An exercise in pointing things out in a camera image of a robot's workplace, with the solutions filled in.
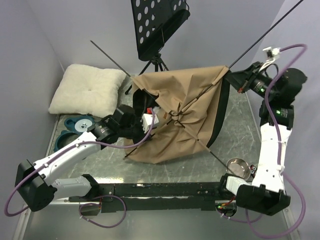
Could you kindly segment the tan pet tent fabric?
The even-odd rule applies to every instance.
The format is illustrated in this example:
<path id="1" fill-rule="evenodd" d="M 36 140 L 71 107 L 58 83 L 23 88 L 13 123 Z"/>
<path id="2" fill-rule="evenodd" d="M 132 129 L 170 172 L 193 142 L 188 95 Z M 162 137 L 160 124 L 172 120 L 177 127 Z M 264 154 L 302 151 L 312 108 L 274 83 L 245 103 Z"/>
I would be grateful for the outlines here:
<path id="1" fill-rule="evenodd" d="M 134 77 L 133 108 L 141 115 L 144 108 L 159 107 L 159 124 L 152 130 L 151 139 L 138 146 L 128 159 L 158 164 L 208 151 L 225 119 L 230 86 L 223 77 L 228 70 L 220 65 L 147 72 Z M 199 98 L 210 85 L 212 88 Z"/>

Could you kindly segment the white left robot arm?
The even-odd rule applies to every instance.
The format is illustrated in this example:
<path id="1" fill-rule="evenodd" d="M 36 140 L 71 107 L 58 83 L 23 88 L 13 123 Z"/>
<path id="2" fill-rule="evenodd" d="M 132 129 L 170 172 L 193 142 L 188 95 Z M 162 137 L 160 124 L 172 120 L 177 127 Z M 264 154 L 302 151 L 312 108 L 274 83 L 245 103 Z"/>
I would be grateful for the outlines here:
<path id="1" fill-rule="evenodd" d="M 159 118 L 151 107 L 138 114 L 131 106 L 121 105 L 55 153 L 33 163 L 21 162 L 15 191 L 33 212 L 61 198 L 80 197 L 93 201 L 100 193 L 100 185 L 91 175 L 61 179 L 63 172 L 106 147 L 116 148 L 119 138 L 132 140 L 132 147 L 138 147 L 150 139 L 158 123 Z"/>

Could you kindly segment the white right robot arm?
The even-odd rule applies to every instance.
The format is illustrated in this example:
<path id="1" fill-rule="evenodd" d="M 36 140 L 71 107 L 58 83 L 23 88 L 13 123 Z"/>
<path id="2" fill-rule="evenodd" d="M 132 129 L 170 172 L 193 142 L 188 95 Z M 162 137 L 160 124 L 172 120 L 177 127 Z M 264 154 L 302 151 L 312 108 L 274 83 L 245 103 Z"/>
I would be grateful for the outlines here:
<path id="1" fill-rule="evenodd" d="M 224 76 L 239 93 L 252 90 L 263 98 L 259 109 L 261 147 L 253 181 L 248 183 L 228 172 L 220 179 L 218 193 L 226 200 L 234 196 L 241 208 L 273 216 L 291 202 L 283 176 L 286 148 L 294 124 L 292 103 L 307 76 L 299 69 L 288 68 L 271 84 L 272 78 L 260 71 L 261 65 L 255 62 L 245 70 Z"/>

